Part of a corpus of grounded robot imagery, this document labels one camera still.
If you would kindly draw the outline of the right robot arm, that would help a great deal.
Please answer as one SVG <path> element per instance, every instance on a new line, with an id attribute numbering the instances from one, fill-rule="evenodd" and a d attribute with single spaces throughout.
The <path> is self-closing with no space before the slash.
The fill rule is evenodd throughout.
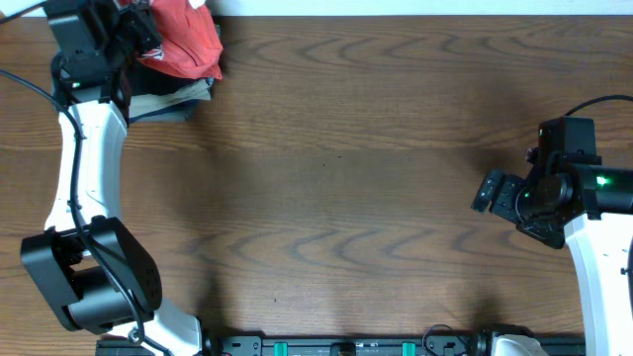
<path id="1" fill-rule="evenodd" d="M 603 165 L 591 119 L 538 127 L 526 177 L 491 171 L 471 205 L 574 262 L 589 355 L 632 352 L 632 172 Z"/>

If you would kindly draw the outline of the red-orange t-shirt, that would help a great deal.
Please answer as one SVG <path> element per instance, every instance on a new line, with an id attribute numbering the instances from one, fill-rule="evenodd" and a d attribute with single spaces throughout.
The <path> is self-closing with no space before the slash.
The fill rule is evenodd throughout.
<path id="1" fill-rule="evenodd" d="M 138 61 L 178 78 L 221 80 L 219 62 L 224 48 L 206 2 L 149 0 L 148 4 L 162 43 Z"/>

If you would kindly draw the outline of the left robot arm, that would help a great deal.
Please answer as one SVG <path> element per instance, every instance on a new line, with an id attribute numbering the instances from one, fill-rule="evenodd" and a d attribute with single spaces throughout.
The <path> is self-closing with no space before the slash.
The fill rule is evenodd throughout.
<path id="1" fill-rule="evenodd" d="M 158 268 L 121 219 L 121 156 L 136 59 L 160 34 L 147 5 L 45 1 L 58 45 L 45 97 L 58 113 L 62 153 L 42 233 L 21 259 L 58 322 L 114 339 L 113 352 L 202 355 L 200 321 L 162 296 Z"/>

